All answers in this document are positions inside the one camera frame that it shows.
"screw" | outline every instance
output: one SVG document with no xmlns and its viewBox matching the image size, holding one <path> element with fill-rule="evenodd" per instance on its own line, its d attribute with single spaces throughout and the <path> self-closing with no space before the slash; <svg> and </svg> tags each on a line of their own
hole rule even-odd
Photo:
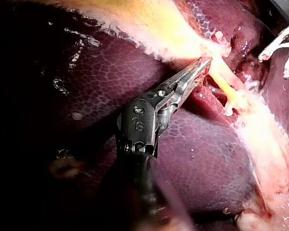
<svg viewBox="0 0 289 231">
<path fill-rule="evenodd" d="M 134 106 L 134 112 L 136 114 L 142 114 L 145 112 L 145 110 L 142 106 L 138 105 L 138 106 Z"/>
<path fill-rule="evenodd" d="M 166 96 L 166 92 L 164 90 L 159 90 L 158 91 L 158 96 L 159 97 L 165 97 Z"/>
</svg>

